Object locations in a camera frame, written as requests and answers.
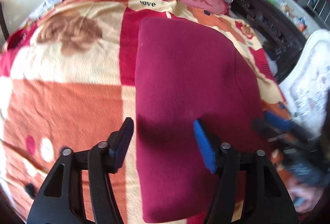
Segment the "bed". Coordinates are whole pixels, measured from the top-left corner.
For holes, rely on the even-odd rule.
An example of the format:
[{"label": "bed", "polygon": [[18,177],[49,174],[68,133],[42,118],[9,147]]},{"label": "bed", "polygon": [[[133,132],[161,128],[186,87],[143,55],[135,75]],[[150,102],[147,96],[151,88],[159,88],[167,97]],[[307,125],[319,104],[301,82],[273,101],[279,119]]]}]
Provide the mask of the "bed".
[{"label": "bed", "polygon": [[[0,211],[4,213],[0,217],[4,221],[20,223],[27,218],[33,200],[24,186],[32,182],[39,188],[63,147],[88,149],[117,130],[126,117],[136,120],[135,59],[139,24],[145,17],[188,20],[225,35],[255,73],[264,106],[289,117],[278,104],[284,99],[277,82],[293,67],[282,67],[279,61],[276,82],[255,32],[244,31],[249,28],[245,21],[215,16],[178,0],[67,0],[50,11],[41,20],[28,19],[18,34],[19,42],[12,36],[1,56]],[[0,24],[7,39],[3,16]],[[70,29],[68,25],[81,27]],[[277,37],[273,37],[273,45],[278,46]],[[297,46],[290,59],[299,57],[302,45]],[[135,143],[136,134],[124,168],[111,176],[124,223],[144,223]],[[278,162],[279,156],[273,158]],[[288,177],[284,170],[278,172]],[[328,192],[306,223],[327,216],[323,205]],[[84,199],[92,219],[87,188]],[[176,222],[197,224],[200,219]]]}]

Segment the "folded red cloth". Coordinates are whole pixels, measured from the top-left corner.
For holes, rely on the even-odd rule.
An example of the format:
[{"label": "folded red cloth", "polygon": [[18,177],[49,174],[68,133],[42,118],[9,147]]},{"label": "folded red cloth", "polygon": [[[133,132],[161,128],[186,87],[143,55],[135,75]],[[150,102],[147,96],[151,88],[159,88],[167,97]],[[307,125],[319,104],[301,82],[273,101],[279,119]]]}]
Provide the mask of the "folded red cloth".
[{"label": "folded red cloth", "polygon": [[[144,20],[135,83],[145,222],[184,219],[210,205],[217,177],[204,166],[195,119],[238,150],[271,152],[251,130],[251,121],[262,116],[255,74],[220,32],[186,20]],[[241,176],[237,200],[243,192]]]}]

